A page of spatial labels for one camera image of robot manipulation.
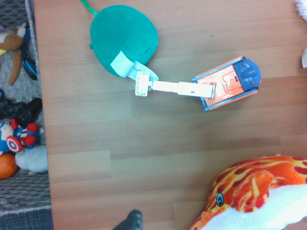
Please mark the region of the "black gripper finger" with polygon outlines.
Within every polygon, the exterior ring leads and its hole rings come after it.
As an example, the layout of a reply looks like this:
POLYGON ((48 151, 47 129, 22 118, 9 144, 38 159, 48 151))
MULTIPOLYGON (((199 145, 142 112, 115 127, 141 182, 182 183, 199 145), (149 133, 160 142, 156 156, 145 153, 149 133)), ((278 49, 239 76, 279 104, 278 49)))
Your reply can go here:
POLYGON ((113 230, 142 230, 143 229, 143 216, 142 212, 134 209, 128 216, 121 221, 113 230))

